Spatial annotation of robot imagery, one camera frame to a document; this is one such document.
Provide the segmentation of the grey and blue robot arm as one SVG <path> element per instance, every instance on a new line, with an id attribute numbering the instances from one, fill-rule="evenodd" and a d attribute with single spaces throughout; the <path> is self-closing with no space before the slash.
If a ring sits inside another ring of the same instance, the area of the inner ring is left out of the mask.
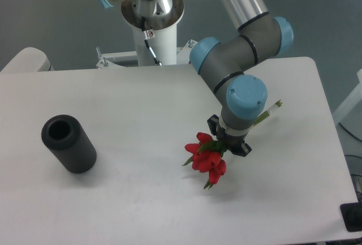
<path id="1" fill-rule="evenodd" d="M 183 0 L 99 0 L 119 7 L 133 31 L 139 66 L 176 64 L 176 26 L 184 14 Z M 189 60 L 222 106 L 208 119 L 211 133 L 227 150 L 246 156 L 245 137 L 264 109 L 265 84 L 245 72 L 289 48 L 294 34 L 289 22 L 272 17 L 263 0 L 222 0 L 238 36 L 221 43 L 207 37 L 190 45 Z"/>

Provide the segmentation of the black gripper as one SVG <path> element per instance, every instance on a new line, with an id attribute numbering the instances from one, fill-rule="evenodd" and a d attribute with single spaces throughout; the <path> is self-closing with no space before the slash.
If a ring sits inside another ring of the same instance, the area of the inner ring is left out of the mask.
<path id="1" fill-rule="evenodd" d="M 218 120 L 219 117 L 215 114 L 207 120 L 211 134 L 217 135 L 217 139 L 223 141 L 232 154 L 240 157 L 250 154 L 252 148 L 245 142 L 249 129 L 235 130 L 228 126 L 221 126 L 218 125 Z"/>

